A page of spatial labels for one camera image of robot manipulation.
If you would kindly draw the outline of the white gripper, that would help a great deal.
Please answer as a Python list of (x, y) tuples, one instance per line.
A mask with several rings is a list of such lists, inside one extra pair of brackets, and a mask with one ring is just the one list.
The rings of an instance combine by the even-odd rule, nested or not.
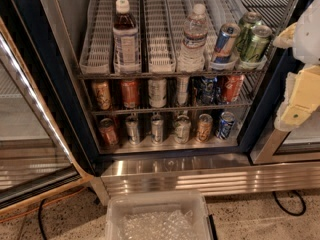
[(284, 101), (276, 113), (274, 127), (290, 132), (300, 127), (320, 106), (320, 0), (313, 0), (297, 23), (284, 29), (273, 41), (277, 48), (292, 47), (293, 55), (305, 64), (286, 78)]

